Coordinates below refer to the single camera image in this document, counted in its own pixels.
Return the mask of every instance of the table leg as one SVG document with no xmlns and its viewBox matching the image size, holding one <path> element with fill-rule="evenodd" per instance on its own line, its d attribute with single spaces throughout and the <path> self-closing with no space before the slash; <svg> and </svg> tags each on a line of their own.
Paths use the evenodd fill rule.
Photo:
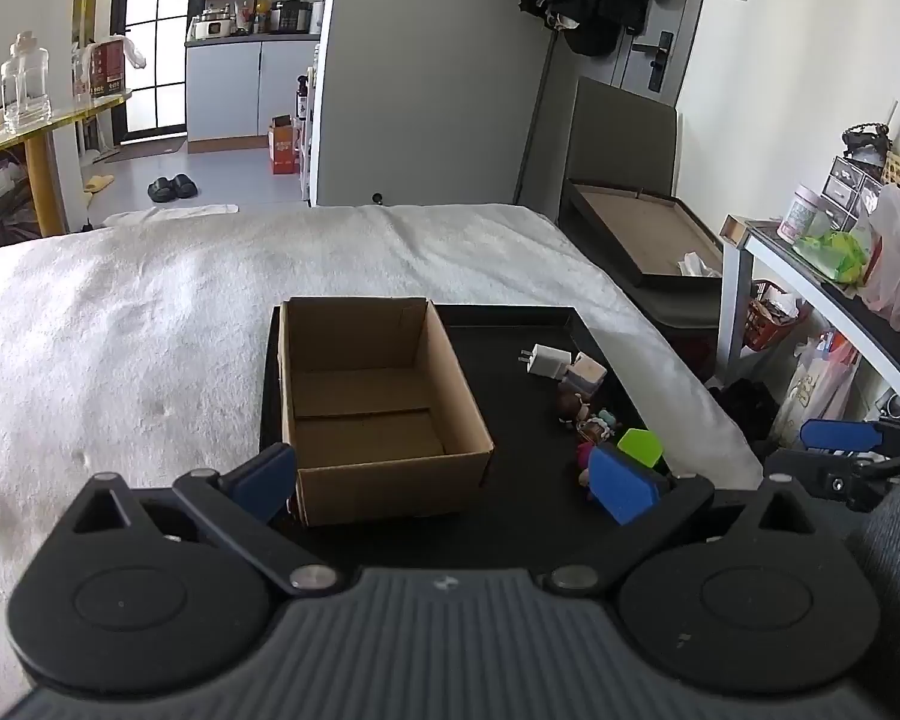
<svg viewBox="0 0 900 720">
<path fill-rule="evenodd" d="M 60 200 L 56 196 L 47 138 L 48 135 L 41 132 L 24 141 L 26 171 L 31 182 L 31 194 L 34 195 L 36 220 L 44 238 L 63 235 L 67 231 L 60 214 Z"/>
<path fill-rule="evenodd" d="M 733 381 L 732 371 L 744 346 L 746 306 L 754 279 L 754 255 L 724 243 L 724 285 L 720 297 L 720 329 L 714 377 L 722 385 Z"/>
</svg>

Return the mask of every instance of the red box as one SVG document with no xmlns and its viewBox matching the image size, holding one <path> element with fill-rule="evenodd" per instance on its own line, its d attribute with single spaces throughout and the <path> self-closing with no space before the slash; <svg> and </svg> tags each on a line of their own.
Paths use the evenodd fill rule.
<svg viewBox="0 0 900 720">
<path fill-rule="evenodd" d="M 125 89 L 124 43 L 99 43 L 90 52 L 90 92 L 93 97 L 116 95 Z"/>
<path fill-rule="evenodd" d="M 269 126 L 266 134 L 271 156 L 271 167 L 275 175 L 294 173 L 300 170 L 298 149 L 296 148 L 296 127 L 292 116 L 278 116 Z"/>
</svg>

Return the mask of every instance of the door handle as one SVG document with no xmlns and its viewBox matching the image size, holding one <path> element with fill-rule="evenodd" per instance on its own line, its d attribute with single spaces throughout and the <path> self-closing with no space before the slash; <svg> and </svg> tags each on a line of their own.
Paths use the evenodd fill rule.
<svg viewBox="0 0 900 720">
<path fill-rule="evenodd" d="M 660 32 L 660 42 L 653 46 L 649 43 L 634 43 L 631 45 L 632 52 L 651 53 L 653 59 L 650 60 L 650 83 L 648 89 L 651 92 L 659 92 L 663 86 L 663 74 L 667 70 L 667 62 L 670 61 L 670 50 L 674 45 L 674 33 Z"/>
</svg>

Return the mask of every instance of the floor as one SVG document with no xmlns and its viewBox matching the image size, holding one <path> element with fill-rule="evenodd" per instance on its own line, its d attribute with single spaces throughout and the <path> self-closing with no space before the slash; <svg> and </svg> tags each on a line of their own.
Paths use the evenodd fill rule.
<svg viewBox="0 0 900 720">
<path fill-rule="evenodd" d="M 158 207 L 232 203 L 243 211 L 303 203 L 299 175 L 274 175 L 266 148 L 190 154 L 184 145 L 173 154 L 156 154 L 122 162 L 97 162 L 86 167 L 84 179 L 95 173 L 114 176 L 113 183 L 95 194 L 90 203 L 91 223 L 100 225 L 111 214 L 154 208 L 154 203 L 146 194 L 146 187 L 161 175 L 173 178 L 181 172 L 197 184 L 199 193 L 196 197 L 174 200 Z"/>
</svg>

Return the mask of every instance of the fluffy bedspread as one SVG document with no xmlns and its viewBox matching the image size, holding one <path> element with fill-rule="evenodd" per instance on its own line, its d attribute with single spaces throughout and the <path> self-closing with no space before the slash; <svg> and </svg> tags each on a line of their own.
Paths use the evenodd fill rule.
<svg viewBox="0 0 900 720">
<path fill-rule="evenodd" d="M 525 208 L 300 208 L 1 248 L 0 711 L 26 690 L 5 604 L 60 512 L 97 471 L 167 485 L 255 454 L 271 308 L 292 295 L 575 306 L 674 471 L 759 484 L 663 337 Z"/>
</svg>

